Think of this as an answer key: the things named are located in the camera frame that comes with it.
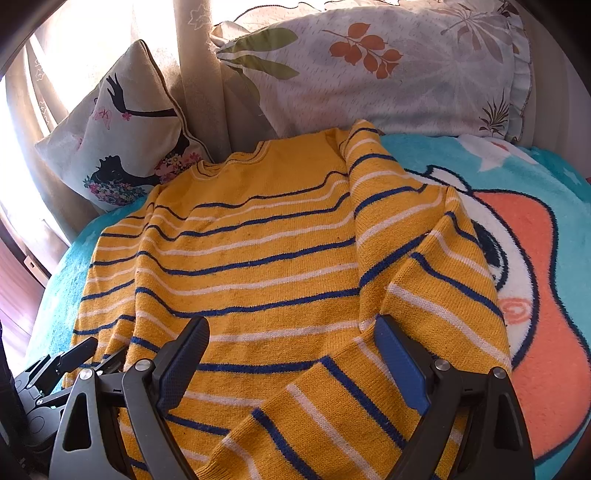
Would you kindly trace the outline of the floral leaf print pillow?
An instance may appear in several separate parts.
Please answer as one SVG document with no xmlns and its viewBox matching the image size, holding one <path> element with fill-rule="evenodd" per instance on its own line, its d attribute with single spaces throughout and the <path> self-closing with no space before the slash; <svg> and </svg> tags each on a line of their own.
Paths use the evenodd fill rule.
<svg viewBox="0 0 591 480">
<path fill-rule="evenodd" d="M 281 137 L 361 119 L 387 134 L 522 136 L 531 48 L 508 1 L 262 5 L 211 39 Z"/>
</svg>

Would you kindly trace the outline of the lady silhouette cushion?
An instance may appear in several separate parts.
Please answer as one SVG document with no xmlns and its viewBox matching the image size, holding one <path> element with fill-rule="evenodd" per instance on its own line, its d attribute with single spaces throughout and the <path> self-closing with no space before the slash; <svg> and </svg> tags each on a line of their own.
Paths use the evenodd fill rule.
<svg viewBox="0 0 591 480">
<path fill-rule="evenodd" d="M 104 211 L 136 201 L 209 157 L 142 40 L 36 150 L 69 188 Z"/>
</svg>

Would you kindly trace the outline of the beige sheer curtain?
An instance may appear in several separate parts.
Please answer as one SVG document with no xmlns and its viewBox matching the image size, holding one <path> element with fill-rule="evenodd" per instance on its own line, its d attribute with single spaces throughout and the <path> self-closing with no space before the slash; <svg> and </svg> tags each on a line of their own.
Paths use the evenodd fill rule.
<svg viewBox="0 0 591 480">
<path fill-rule="evenodd" d="M 179 105 L 187 129 L 204 143 L 208 160 L 249 150 L 273 130 L 245 84 L 214 54 L 212 14 L 242 9 L 228 1 L 5 1 L 1 5 L 1 96 L 8 109 L 4 135 L 16 138 L 1 179 L 8 216 L 25 245 L 43 262 L 59 261 L 97 216 L 108 212 L 69 188 L 41 159 L 38 142 L 89 94 L 126 52 L 142 40 Z M 29 197 L 14 176 L 28 172 L 41 199 L 43 225 L 17 209 Z"/>
</svg>

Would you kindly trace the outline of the teal cartoon fleece blanket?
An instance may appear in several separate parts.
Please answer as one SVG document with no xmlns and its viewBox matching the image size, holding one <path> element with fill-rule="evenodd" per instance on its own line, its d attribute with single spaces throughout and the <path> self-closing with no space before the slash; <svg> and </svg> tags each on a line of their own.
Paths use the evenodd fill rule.
<svg viewBox="0 0 591 480">
<path fill-rule="evenodd" d="M 386 149 L 422 180 L 463 198 L 516 337 L 541 456 L 554 479 L 580 445 L 590 417 L 590 188 L 558 155 L 462 135 L 388 135 Z"/>
</svg>

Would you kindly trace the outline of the wooden dresser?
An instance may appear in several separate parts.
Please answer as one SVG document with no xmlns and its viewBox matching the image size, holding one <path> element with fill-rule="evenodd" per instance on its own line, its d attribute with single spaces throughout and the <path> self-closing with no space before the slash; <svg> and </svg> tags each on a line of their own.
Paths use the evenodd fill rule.
<svg viewBox="0 0 591 480">
<path fill-rule="evenodd" d="M 44 287 L 26 265 L 25 256 L 4 223 L 1 223 L 0 308 L 2 342 L 14 373 L 25 367 Z"/>
</svg>

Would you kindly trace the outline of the yellow striped knit sweater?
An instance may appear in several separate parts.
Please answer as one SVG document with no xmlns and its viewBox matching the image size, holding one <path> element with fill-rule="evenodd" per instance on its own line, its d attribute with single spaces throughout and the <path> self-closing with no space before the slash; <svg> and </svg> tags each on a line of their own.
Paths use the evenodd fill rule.
<svg viewBox="0 0 591 480">
<path fill-rule="evenodd" d="M 72 340 L 152 358 L 211 340 L 168 426 L 201 479 L 382 479 L 413 434 L 374 340 L 389 315 L 460 370 L 508 366 L 459 192 L 413 178 L 366 121 L 201 161 L 100 235 Z"/>
</svg>

